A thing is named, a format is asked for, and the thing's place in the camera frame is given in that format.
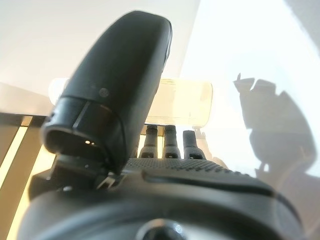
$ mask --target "white ceiling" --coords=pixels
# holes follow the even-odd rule
[[[1,0],[0,82],[48,95],[70,77],[102,32],[144,10],[168,18],[173,40],[163,76],[178,77],[200,0]]]

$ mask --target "white wall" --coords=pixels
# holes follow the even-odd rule
[[[173,40],[164,77],[178,77],[200,0],[2,0],[0,82],[48,95],[70,77],[117,18],[144,10],[168,18]]]
[[[305,116],[314,145],[318,149],[319,70],[317,48],[284,2],[202,0],[180,76],[212,82],[212,111],[210,120],[203,129],[211,153],[222,159],[230,169],[255,176],[256,169],[261,164],[261,156],[256,156],[253,151],[252,144],[256,142],[250,142],[252,129],[246,129],[239,93],[233,81],[241,73],[242,78],[253,77],[274,83],[277,95],[286,91]],[[285,115],[286,110],[283,109],[280,114]],[[295,119],[286,117],[284,124],[295,122]],[[295,151],[299,148],[302,152],[305,151],[299,145]],[[276,156],[277,152],[273,151],[272,148],[266,149],[267,153]],[[264,179],[291,198],[302,214],[304,223],[308,225],[308,230],[319,226],[320,214],[313,212],[318,208],[315,205],[318,197],[314,196],[314,193],[319,192],[316,184],[320,183],[320,161],[317,152],[314,152],[315,163],[305,172],[301,172],[303,176],[295,177],[296,171],[301,169],[299,166],[294,165],[291,169],[291,166],[286,168],[284,165],[279,169],[283,174],[277,175],[276,180],[272,179],[274,175]],[[302,156],[307,159],[308,153],[303,152]],[[298,160],[297,164],[303,165],[303,159]],[[311,192],[303,192],[308,186]],[[307,204],[294,196],[297,191],[307,198]]]

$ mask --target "small screw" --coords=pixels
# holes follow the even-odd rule
[[[99,95],[103,98],[106,98],[109,95],[109,91],[106,88],[101,88],[99,90]]]

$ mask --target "black device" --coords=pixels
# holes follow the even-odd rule
[[[57,157],[51,170],[32,177],[19,240],[304,238],[284,197],[206,160],[193,131],[183,134],[184,159],[172,126],[164,131],[164,159],[130,158],[171,38],[167,19],[134,11],[92,47],[42,127]],[[156,132],[147,128],[153,139]]]

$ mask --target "black plastic housing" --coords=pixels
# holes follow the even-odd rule
[[[48,151],[104,162],[119,174],[139,139],[171,40],[171,23],[158,15],[133,11],[112,24],[43,125]]]

